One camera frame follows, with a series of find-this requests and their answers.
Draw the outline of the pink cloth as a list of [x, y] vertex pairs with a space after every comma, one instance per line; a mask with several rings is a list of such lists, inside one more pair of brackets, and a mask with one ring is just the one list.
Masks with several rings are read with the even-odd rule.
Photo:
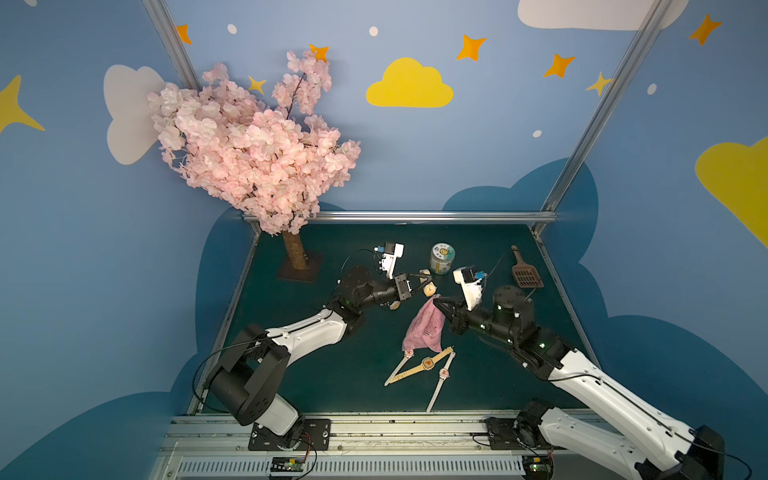
[[435, 304], [440, 298], [439, 294], [435, 294], [420, 308], [402, 341], [403, 351], [426, 348], [440, 353], [443, 350], [441, 336], [445, 324], [445, 314]]

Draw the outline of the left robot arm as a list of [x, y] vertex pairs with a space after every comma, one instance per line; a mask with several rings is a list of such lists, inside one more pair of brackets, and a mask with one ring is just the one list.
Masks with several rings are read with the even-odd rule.
[[377, 280], [357, 266], [339, 281], [329, 303], [317, 314], [293, 324], [263, 329], [251, 324], [222, 350], [203, 382], [240, 425], [268, 433], [269, 441], [298, 441], [303, 417], [279, 394], [289, 366], [348, 337], [360, 326], [364, 310], [412, 298], [432, 281], [428, 273], [399, 273]]

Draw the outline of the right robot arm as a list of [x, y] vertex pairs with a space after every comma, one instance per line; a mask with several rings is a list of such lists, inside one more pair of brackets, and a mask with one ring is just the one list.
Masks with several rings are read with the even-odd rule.
[[455, 297], [440, 297], [434, 304], [453, 333], [472, 329], [504, 343], [524, 369], [570, 394], [611, 427], [604, 430], [546, 401], [533, 400], [514, 422], [525, 447], [566, 449], [624, 479], [723, 478], [725, 444], [720, 434], [663, 413], [538, 325], [532, 300], [519, 288], [496, 289], [491, 309]]

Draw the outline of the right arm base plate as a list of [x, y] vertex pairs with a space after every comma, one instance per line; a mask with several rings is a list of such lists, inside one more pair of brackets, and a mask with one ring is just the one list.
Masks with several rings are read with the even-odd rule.
[[540, 430], [541, 421], [523, 415], [516, 418], [489, 417], [484, 420], [492, 450], [550, 450], [554, 448]]

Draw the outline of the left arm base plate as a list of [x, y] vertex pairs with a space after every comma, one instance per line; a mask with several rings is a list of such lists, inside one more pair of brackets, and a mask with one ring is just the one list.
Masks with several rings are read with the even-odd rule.
[[249, 442], [249, 451], [293, 451], [312, 446], [317, 451], [329, 448], [332, 421], [327, 418], [304, 418], [283, 434], [278, 435], [267, 427], [255, 423]]

